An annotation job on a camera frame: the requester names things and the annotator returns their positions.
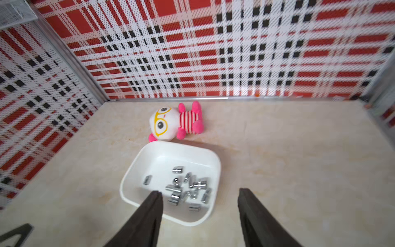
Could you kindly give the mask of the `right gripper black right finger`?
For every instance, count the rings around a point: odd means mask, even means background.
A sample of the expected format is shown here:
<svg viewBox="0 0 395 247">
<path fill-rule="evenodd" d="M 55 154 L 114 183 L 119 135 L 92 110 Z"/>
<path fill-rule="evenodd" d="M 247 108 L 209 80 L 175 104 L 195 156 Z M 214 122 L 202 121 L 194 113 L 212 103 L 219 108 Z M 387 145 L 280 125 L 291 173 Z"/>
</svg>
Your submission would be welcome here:
<svg viewBox="0 0 395 247">
<path fill-rule="evenodd" d="M 239 189 L 238 209 L 247 247 L 300 247 L 248 188 Z"/>
</svg>

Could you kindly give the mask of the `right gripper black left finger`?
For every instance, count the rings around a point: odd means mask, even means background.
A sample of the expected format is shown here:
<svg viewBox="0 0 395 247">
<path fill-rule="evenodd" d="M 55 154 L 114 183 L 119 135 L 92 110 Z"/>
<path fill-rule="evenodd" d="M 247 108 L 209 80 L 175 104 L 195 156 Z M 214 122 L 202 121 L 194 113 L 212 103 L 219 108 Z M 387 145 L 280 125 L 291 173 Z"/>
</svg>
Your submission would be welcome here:
<svg viewBox="0 0 395 247">
<path fill-rule="evenodd" d="M 163 196 L 151 192 L 106 247 L 155 247 L 163 215 Z"/>
</svg>

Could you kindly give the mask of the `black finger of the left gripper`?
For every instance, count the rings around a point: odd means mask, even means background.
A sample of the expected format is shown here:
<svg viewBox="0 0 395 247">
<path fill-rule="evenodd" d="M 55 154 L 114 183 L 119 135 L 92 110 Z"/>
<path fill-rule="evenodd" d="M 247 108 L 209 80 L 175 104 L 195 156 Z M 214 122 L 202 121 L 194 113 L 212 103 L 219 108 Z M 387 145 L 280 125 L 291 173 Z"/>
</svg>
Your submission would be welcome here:
<svg viewBox="0 0 395 247">
<path fill-rule="evenodd" d="M 34 227 L 26 223 L 1 235 L 1 247 L 22 247 Z"/>
</svg>

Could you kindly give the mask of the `small chrome socket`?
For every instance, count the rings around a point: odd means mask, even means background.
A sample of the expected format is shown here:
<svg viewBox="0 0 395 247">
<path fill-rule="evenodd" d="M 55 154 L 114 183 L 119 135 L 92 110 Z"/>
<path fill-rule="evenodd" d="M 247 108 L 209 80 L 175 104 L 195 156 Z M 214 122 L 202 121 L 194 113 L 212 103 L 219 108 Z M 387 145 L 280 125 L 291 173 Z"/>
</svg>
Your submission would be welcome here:
<svg viewBox="0 0 395 247">
<path fill-rule="evenodd" d="M 190 178 L 191 178 L 191 176 L 192 176 L 192 173 L 188 172 L 188 173 L 186 174 L 185 178 L 184 178 L 184 183 L 188 183 L 189 180 L 190 180 Z"/>
<path fill-rule="evenodd" d="M 191 204 L 188 209 L 193 212 L 199 212 L 201 210 L 201 206 L 199 204 Z"/>
</svg>

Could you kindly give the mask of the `short chrome socket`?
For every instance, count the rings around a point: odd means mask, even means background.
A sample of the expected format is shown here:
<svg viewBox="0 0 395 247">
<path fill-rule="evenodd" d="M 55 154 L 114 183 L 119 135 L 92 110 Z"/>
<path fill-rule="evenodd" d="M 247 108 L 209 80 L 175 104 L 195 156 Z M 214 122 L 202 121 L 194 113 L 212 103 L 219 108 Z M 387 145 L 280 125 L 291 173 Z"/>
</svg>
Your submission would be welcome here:
<svg viewBox="0 0 395 247">
<path fill-rule="evenodd" d="M 169 199 L 167 202 L 171 205 L 174 205 L 174 206 L 178 206 L 178 204 L 179 204 L 178 200 L 173 200 L 173 199 Z"/>
</svg>

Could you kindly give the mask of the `lone chrome socket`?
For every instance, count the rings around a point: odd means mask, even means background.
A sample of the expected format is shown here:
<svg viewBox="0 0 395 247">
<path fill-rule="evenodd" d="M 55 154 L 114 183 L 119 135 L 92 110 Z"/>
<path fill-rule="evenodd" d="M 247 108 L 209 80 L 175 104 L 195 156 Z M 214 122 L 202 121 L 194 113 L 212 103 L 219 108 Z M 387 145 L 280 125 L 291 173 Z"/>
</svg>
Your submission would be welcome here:
<svg viewBox="0 0 395 247">
<path fill-rule="evenodd" d="M 146 176 L 145 179 L 144 179 L 143 184 L 144 184 L 145 186 L 148 186 L 148 185 L 150 184 L 150 182 L 151 182 L 151 179 L 152 179 L 152 175 Z"/>
</svg>

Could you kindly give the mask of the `long chrome socket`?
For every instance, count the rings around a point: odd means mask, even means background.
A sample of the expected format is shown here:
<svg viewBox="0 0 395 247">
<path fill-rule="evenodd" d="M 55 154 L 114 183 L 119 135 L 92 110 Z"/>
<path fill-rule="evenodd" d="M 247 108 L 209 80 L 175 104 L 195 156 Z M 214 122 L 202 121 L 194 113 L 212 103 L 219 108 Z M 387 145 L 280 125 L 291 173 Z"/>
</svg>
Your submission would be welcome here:
<svg viewBox="0 0 395 247">
<path fill-rule="evenodd" d="M 181 193 L 182 189 L 180 187 L 174 186 L 174 185 L 167 185 L 165 187 L 165 190 L 167 191 L 171 191 L 171 192 L 177 192 L 177 193 Z"/>
</svg>

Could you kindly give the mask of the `medium chrome socket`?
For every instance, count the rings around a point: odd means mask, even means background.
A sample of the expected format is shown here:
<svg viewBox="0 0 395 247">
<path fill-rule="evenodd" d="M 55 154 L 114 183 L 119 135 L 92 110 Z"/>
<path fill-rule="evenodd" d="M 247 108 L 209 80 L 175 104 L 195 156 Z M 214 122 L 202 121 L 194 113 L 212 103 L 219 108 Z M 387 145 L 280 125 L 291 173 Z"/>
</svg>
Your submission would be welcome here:
<svg viewBox="0 0 395 247">
<path fill-rule="evenodd" d="M 189 188 L 195 189 L 196 188 L 196 175 L 191 175 L 188 180 Z"/>
</svg>

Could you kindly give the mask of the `large chrome socket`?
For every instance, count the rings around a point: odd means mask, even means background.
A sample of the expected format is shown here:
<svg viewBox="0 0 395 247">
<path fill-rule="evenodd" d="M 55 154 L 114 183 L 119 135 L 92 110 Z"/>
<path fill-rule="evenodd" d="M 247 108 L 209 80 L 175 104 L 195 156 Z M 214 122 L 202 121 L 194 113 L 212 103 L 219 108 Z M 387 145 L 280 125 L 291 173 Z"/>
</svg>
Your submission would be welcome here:
<svg viewBox="0 0 395 247">
<path fill-rule="evenodd" d="M 202 178 L 193 182 L 193 189 L 206 190 L 208 188 L 208 179 Z"/>
</svg>

